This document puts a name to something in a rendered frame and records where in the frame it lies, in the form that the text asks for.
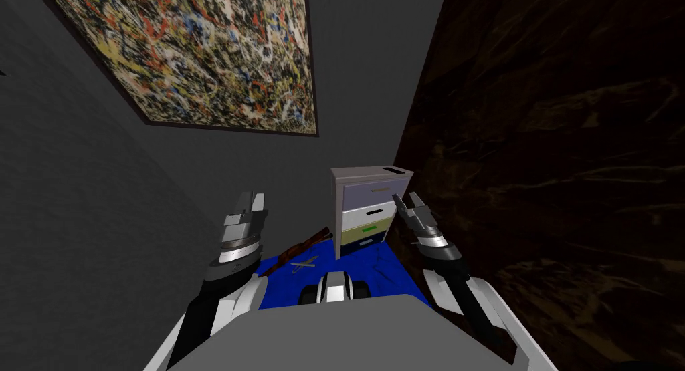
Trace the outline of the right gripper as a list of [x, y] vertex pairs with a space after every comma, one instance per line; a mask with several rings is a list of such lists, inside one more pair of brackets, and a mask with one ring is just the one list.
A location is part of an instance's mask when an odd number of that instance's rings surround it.
[[394, 194], [392, 197], [397, 208], [397, 213], [403, 217], [405, 224], [412, 230], [416, 237], [424, 239], [443, 237], [444, 234], [438, 229], [432, 211], [416, 192], [410, 192], [409, 194], [413, 208], [407, 208], [398, 194]]

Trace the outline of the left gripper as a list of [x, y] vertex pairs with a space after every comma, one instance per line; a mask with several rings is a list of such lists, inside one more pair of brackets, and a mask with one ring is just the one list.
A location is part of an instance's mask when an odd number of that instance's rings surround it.
[[254, 196], [253, 191], [241, 192], [235, 214], [225, 216], [225, 229], [221, 239], [224, 246], [235, 246], [237, 243], [234, 241], [260, 235], [268, 214], [268, 210], [264, 210], [264, 200], [264, 193]]

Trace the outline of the lavender drawer front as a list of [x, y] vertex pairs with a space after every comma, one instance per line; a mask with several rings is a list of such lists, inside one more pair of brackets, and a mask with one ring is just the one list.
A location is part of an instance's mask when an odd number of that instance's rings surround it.
[[400, 178], [345, 185], [342, 209], [349, 211], [391, 202], [394, 195], [403, 196], [408, 183], [408, 178]]

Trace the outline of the white drawer front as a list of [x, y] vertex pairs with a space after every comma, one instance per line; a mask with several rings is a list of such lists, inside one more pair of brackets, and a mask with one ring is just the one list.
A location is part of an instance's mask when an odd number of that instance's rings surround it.
[[392, 219], [395, 211], [396, 204], [393, 201], [344, 211], [341, 229], [346, 231], [369, 223], [376, 223], [381, 219]]

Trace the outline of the pale yellow drawer front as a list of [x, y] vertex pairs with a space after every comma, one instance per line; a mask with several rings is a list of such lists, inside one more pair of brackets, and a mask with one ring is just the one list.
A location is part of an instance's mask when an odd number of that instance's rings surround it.
[[379, 219], [374, 223], [367, 223], [359, 227], [342, 232], [340, 245], [347, 245], [354, 241], [364, 240], [378, 233], [384, 235], [391, 226], [393, 218]]

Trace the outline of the brown wooden stick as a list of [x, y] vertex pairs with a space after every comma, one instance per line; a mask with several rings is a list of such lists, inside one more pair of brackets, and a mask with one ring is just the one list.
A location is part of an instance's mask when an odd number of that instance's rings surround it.
[[312, 246], [314, 246], [317, 243], [320, 243], [321, 241], [330, 239], [332, 237], [332, 233], [328, 229], [328, 227], [325, 227], [321, 229], [319, 232], [305, 240], [303, 243], [295, 244], [285, 250], [283, 253], [281, 253], [279, 256], [277, 256], [277, 261], [273, 266], [267, 268], [263, 273], [260, 274], [260, 277], [267, 277], [279, 268], [283, 267], [287, 262], [289, 262], [291, 259], [295, 258], [298, 255], [301, 255], [305, 253], [307, 250], [309, 250]]

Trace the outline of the white drawer cabinet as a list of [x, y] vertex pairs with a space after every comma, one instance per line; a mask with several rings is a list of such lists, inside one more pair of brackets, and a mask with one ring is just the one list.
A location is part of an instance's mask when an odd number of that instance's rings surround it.
[[340, 240], [343, 230], [342, 215], [343, 215], [343, 189], [345, 185], [355, 184], [360, 182], [375, 182], [384, 180], [393, 180], [400, 178], [408, 178], [409, 182], [413, 177], [413, 173], [409, 170], [398, 168], [396, 166], [364, 166], [364, 167], [348, 167], [348, 168], [334, 168], [332, 173], [332, 193], [334, 195], [332, 208], [332, 222], [333, 241], [335, 246], [335, 255], [340, 259]]

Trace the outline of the dark blue drawer front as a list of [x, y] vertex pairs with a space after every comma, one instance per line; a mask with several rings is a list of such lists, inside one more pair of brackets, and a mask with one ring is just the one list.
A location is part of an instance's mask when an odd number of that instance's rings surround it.
[[354, 253], [356, 251], [360, 251], [361, 249], [364, 249], [369, 246], [373, 246], [376, 243], [381, 242], [384, 240], [387, 232], [386, 231], [381, 231], [378, 232], [374, 235], [364, 237], [362, 239], [352, 241], [350, 243], [347, 243], [345, 245], [340, 246], [340, 256], [345, 256], [345, 255], [350, 255], [351, 253]]

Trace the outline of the blue rug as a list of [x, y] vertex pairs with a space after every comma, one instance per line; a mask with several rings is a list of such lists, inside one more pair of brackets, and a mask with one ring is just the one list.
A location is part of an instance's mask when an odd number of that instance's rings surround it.
[[[306, 261], [315, 255], [318, 256], [314, 261], [316, 267], [304, 268], [292, 274], [293, 266], [290, 263]], [[315, 244], [268, 276], [268, 286], [260, 308], [297, 305], [306, 286], [318, 284], [326, 272], [332, 271], [346, 271], [352, 281], [366, 282], [373, 297], [407, 294], [431, 305], [387, 243], [376, 243], [336, 260], [334, 242], [328, 239]]]

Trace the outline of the grey scissors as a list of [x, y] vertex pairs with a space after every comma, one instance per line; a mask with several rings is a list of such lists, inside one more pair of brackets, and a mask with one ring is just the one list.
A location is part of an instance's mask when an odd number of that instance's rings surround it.
[[316, 267], [316, 264], [314, 261], [318, 258], [317, 255], [309, 257], [306, 261], [301, 261], [301, 262], [292, 262], [290, 263], [293, 266], [292, 274], [297, 273], [299, 270], [308, 268], [308, 267]]

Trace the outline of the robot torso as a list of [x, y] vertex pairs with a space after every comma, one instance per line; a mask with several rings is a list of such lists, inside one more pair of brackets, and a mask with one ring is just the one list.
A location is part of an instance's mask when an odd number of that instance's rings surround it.
[[248, 311], [169, 371], [511, 371], [412, 295]]

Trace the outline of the framed abstract splatter painting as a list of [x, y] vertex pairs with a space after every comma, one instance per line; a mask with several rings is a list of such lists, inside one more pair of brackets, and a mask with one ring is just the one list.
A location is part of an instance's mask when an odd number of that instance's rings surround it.
[[153, 126], [319, 134], [309, 0], [43, 0]]

